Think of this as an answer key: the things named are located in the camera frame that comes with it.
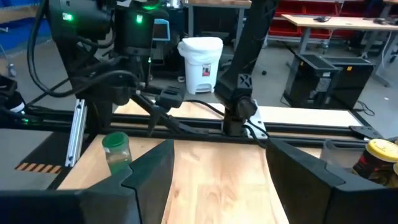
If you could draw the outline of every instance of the green jar lid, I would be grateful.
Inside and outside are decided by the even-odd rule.
[[[102,146],[108,149],[119,147],[129,142],[129,136],[123,132],[115,132],[102,139]]]

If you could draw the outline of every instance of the orange and black hazard stripe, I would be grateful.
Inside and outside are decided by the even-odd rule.
[[[22,162],[15,168],[15,170],[40,172],[46,174],[59,174],[62,170],[62,166]]]

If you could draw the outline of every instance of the concrete floor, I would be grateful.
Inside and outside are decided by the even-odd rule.
[[[328,55],[347,56],[352,54],[344,49],[332,48]],[[253,97],[261,106],[285,106],[279,102],[285,88],[289,69],[286,61],[292,61],[292,54],[283,48],[268,46],[262,50],[256,67],[252,74],[254,79]],[[67,77],[62,61],[54,43],[49,42],[37,47],[36,67],[42,81],[48,86],[54,86]],[[41,91],[33,84],[27,71],[25,53],[12,57],[18,72],[19,91],[26,101],[30,101],[41,94]],[[370,117],[363,113],[363,118],[374,126],[385,138],[398,135],[398,75],[396,75],[398,63],[391,67],[386,66],[387,76],[395,85],[385,88],[373,79],[368,81],[360,100],[365,102],[374,112]],[[153,84],[179,85],[170,80],[153,80]],[[70,89],[69,83],[59,91]],[[209,103],[216,103],[216,98],[211,93],[200,95],[187,95],[187,99],[200,99]],[[75,104],[75,98],[51,98],[46,97],[38,105],[60,110],[71,110]],[[0,129],[0,190],[4,189],[45,189],[55,177],[52,174],[36,174],[31,172],[14,170],[15,166],[25,158],[28,153],[37,147],[50,133],[40,131],[20,131]]]

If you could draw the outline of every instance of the computer tower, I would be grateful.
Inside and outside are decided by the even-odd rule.
[[[284,98],[296,108],[326,108],[340,70],[315,54],[297,54],[291,65]]]
[[[327,108],[352,110],[372,74],[374,64],[356,57],[325,57],[324,59],[341,70]]]

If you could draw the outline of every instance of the white plastic bin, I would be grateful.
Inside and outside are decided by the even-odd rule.
[[[218,37],[184,38],[178,44],[185,58],[185,83],[191,94],[214,92],[223,41]]]

